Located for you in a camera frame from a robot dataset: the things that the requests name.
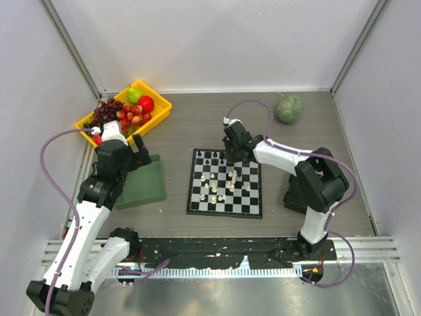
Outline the black white chessboard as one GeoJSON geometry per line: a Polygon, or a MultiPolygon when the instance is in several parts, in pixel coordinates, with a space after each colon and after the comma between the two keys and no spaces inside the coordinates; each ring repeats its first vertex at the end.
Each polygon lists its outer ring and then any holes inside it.
{"type": "Polygon", "coordinates": [[[262,219],[261,166],[229,163],[222,149],[193,149],[186,213],[262,219]]]}

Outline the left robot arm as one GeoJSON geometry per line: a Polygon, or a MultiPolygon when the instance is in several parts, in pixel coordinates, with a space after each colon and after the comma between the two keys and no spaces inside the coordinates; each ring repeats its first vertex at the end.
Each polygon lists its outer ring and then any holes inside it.
{"type": "Polygon", "coordinates": [[[62,246],[42,280],[30,281],[26,294],[46,315],[88,315],[95,293],[121,261],[135,261],[141,252],[139,235],[116,228],[94,259],[88,256],[103,223],[123,193],[128,174],[151,164],[141,136],[137,151],[122,140],[105,140],[96,148],[92,173],[81,183],[74,218],[62,246]]]}

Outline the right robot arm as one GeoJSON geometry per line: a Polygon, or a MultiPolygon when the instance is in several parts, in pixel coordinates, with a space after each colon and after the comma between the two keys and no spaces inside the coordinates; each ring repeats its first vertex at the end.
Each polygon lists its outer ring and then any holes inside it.
{"type": "Polygon", "coordinates": [[[328,237],[328,221],[339,205],[349,183],[327,149],[299,151],[282,147],[268,138],[252,137],[240,120],[224,118],[223,142],[232,164],[254,162],[288,172],[306,207],[305,221],[297,233],[296,251],[300,258],[313,259],[322,251],[328,237]]]}

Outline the white chess piece cluster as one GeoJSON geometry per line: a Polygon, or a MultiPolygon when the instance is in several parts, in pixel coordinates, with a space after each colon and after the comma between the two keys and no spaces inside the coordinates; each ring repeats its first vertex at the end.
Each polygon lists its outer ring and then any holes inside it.
{"type": "Polygon", "coordinates": [[[227,172],[193,172],[193,184],[191,189],[191,201],[216,202],[231,204],[250,204],[251,198],[259,196],[256,183],[259,183],[257,174],[236,174],[235,182],[232,182],[233,171],[227,172]]]}

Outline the red mango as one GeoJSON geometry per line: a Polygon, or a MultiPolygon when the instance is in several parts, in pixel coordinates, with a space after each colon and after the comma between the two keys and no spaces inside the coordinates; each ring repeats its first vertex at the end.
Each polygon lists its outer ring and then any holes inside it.
{"type": "Polygon", "coordinates": [[[100,145],[103,143],[103,141],[102,141],[102,139],[101,139],[100,135],[94,135],[94,136],[93,136],[93,141],[94,141],[94,142],[95,142],[95,144],[96,144],[96,145],[98,145],[98,146],[100,146],[100,145]]]}

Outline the green plastic tray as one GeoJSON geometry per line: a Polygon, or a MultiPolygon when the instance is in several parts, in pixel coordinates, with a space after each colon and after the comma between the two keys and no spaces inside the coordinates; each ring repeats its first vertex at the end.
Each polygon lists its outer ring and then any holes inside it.
{"type": "Polygon", "coordinates": [[[160,155],[151,155],[151,164],[128,174],[116,209],[127,209],[164,201],[167,198],[163,163],[160,155]]]}

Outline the black grape bunch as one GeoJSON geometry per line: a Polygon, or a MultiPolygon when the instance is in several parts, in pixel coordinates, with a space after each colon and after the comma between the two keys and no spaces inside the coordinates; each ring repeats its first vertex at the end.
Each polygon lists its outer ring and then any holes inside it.
{"type": "Polygon", "coordinates": [[[93,123],[84,123],[83,124],[83,129],[85,131],[92,131],[95,128],[95,125],[93,123]]]}

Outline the purple grape bunch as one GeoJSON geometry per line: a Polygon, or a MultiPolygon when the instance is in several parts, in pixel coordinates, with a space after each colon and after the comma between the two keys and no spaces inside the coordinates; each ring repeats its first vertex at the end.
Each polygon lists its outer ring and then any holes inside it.
{"type": "Polygon", "coordinates": [[[108,122],[119,120],[117,112],[122,110],[122,107],[123,103],[113,97],[107,101],[101,101],[98,108],[94,110],[88,126],[102,127],[108,122]]]}

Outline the yellow plastic tray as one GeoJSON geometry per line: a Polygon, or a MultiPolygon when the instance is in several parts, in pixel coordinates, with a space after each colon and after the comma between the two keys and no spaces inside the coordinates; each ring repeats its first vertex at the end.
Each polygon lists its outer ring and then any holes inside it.
{"type": "Polygon", "coordinates": [[[100,101],[98,107],[79,120],[75,127],[80,130],[103,128],[106,123],[115,120],[122,128],[123,136],[132,145],[136,134],[144,136],[166,119],[171,110],[171,102],[138,80],[114,97],[100,101]]]}

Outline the red apple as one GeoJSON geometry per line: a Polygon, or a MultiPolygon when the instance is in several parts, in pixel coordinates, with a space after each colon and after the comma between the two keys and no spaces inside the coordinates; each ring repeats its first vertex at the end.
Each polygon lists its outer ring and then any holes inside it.
{"type": "Polygon", "coordinates": [[[147,95],[141,96],[137,101],[137,104],[142,107],[143,113],[151,113],[155,108],[154,100],[147,95]]]}

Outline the green melon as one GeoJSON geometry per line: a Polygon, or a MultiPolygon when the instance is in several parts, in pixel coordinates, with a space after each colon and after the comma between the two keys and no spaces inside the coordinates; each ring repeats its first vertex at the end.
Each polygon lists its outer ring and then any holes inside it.
{"type": "Polygon", "coordinates": [[[285,124],[296,123],[303,115],[303,101],[296,95],[283,95],[276,102],[274,114],[285,124]]]}

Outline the green pear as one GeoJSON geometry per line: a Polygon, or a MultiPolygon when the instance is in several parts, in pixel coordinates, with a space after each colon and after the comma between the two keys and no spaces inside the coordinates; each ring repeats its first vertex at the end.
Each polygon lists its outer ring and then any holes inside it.
{"type": "Polygon", "coordinates": [[[143,92],[140,89],[134,88],[132,85],[128,87],[128,101],[131,104],[137,104],[139,99],[143,96],[143,92]]]}

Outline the black plastic box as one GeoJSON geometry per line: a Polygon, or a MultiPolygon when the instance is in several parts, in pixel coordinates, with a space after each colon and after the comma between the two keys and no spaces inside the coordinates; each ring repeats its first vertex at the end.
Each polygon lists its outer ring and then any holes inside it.
{"type": "Polygon", "coordinates": [[[306,215],[307,204],[302,197],[297,178],[291,174],[289,176],[288,183],[289,188],[283,198],[284,207],[296,213],[306,215]]]}

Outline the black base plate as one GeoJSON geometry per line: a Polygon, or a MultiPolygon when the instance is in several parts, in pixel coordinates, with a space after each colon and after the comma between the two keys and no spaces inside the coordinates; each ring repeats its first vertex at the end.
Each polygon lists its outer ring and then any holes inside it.
{"type": "Polygon", "coordinates": [[[248,260],[252,269],[287,268],[300,261],[335,261],[334,243],[326,240],[314,252],[294,238],[144,238],[136,263],[154,269],[169,259],[169,269],[237,269],[248,260]]]}

